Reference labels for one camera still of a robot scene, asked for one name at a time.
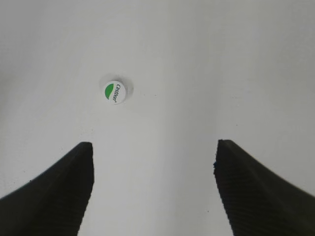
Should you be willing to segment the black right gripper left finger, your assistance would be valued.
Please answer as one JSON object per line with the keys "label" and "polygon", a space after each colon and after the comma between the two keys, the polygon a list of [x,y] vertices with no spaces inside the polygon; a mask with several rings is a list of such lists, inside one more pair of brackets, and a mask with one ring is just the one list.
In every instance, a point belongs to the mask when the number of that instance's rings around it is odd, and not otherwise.
{"label": "black right gripper left finger", "polygon": [[93,145],[81,142],[0,200],[2,236],[76,236],[95,181]]}

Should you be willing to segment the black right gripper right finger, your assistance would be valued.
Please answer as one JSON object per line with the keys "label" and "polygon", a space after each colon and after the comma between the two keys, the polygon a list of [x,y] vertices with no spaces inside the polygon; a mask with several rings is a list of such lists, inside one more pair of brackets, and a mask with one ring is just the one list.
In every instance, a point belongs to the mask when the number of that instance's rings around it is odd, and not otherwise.
{"label": "black right gripper right finger", "polygon": [[232,140],[219,140],[214,176],[235,236],[313,236],[315,198],[254,159]]}

